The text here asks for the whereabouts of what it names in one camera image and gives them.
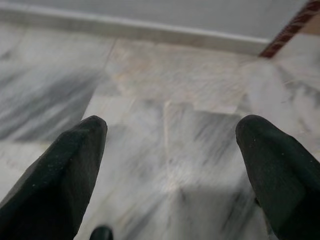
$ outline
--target floor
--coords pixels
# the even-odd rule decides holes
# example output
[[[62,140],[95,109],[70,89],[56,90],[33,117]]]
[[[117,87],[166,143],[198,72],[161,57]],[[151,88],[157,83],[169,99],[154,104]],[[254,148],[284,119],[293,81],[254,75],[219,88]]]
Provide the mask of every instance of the floor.
[[[320,157],[319,37],[270,61],[6,23],[0,35],[0,198],[61,132],[108,124],[76,240],[101,224],[117,240],[267,240],[235,140],[249,113]]]

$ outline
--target marble floor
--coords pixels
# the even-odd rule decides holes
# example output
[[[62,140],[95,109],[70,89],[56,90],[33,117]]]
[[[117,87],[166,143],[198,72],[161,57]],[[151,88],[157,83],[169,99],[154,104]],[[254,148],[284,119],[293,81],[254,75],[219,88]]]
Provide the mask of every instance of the marble floor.
[[[116,240],[267,240],[235,140],[247,114],[320,157],[320,38],[263,60],[7,23],[0,35],[0,198],[61,132],[107,122],[77,240],[101,224]]]

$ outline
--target baseboard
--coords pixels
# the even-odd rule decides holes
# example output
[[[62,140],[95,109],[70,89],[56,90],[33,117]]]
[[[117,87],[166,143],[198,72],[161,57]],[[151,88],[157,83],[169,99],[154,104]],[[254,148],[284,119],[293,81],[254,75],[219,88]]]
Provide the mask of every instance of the baseboard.
[[[218,49],[255,56],[260,54],[270,43],[268,39],[264,38],[9,2],[0,2],[0,21],[110,37]]]

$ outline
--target red brick edge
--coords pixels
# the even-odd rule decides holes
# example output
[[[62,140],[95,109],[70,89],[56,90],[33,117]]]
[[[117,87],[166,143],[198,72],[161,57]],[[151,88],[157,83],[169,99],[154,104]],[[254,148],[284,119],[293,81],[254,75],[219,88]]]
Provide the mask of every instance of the red brick edge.
[[[272,58],[303,28],[311,18],[320,11],[320,0],[310,0],[289,22],[289,24],[275,37],[275,39],[260,53],[260,57]]]

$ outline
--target red tile border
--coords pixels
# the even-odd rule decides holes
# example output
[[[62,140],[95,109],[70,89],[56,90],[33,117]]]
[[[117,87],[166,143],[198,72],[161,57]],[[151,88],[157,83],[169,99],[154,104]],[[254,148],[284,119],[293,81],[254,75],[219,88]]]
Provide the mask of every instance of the red tile border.
[[[259,56],[263,58],[272,58],[309,20],[311,20],[313,16],[319,12],[320,0],[310,0]]]

